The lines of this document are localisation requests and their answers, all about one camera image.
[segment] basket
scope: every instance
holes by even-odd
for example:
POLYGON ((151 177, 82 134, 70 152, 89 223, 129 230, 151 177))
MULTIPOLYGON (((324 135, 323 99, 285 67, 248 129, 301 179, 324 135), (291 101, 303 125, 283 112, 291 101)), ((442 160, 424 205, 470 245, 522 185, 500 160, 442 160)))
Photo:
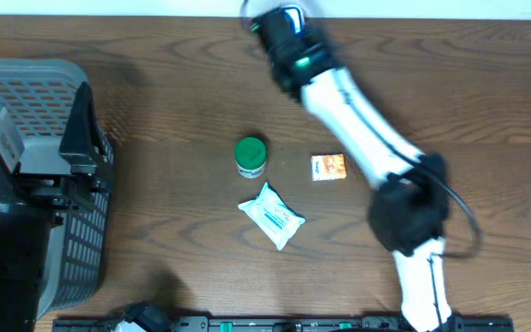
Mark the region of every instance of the basket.
MULTIPOLYGON (((77 88, 85 73, 63 60, 0 59, 0 103, 11 114, 25 145, 21 171, 68 174, 58 148, 77 88)), ((112 148, 102 138, 110 163, 112 148)), ((37 318, 53 310, 76 306, 100 285, 100 262, 110 194, 92 194, 92 213, 60 214, 53 228, 42 276, 37 318)))

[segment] wooden table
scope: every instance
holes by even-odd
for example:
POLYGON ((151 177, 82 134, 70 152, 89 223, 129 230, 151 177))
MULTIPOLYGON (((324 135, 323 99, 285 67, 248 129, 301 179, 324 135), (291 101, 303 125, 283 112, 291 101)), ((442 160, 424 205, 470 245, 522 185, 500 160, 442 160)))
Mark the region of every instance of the wooden table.
MULTIPOLYGON (((328 29, 391 124, 445 156, 480 217, 480 257, 445 262, 449 303, 531 330, 531 22, 359 19, 328 29)), ((103 316, 142 300, 215 315, 399 310, 393 258, 366 225, 365 179, 311 181, 310 156, 342 147, 278 91, 237 20, 0 17, 0 57, 80 65, 117 141, 103 285, 46 315, 39 331, 58 315, 103 316), (233 160, 251 133, 269 144, 257 180, 233 160), (265 181, 308 220, 282 252, 237 209, 265 181)), ((449 250, 469 245, 457 209, 446 228, 449 250)))

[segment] white packet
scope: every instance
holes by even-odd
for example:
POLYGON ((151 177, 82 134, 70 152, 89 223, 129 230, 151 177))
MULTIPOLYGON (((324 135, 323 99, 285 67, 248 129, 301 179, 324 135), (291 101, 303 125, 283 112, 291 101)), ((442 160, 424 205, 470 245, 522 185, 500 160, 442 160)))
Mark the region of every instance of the white packet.
POLYGON ((282 250, 296 230, 304 223, 301 218, 290 211, 275 191, 267 183, 259 196, 245 203, 240 203, 239 209, 259 226, 270 238, 278 250, 282 250))

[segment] green bottle cap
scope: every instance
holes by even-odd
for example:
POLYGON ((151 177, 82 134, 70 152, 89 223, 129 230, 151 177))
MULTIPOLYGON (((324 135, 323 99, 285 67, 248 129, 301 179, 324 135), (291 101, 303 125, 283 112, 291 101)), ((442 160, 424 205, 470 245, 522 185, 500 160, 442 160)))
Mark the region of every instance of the green bottle cap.
POLYGON ((257 170, 266 163, 266 145, 255 137, 244 138, 237 144, 235 160, 245 170, 257 170))

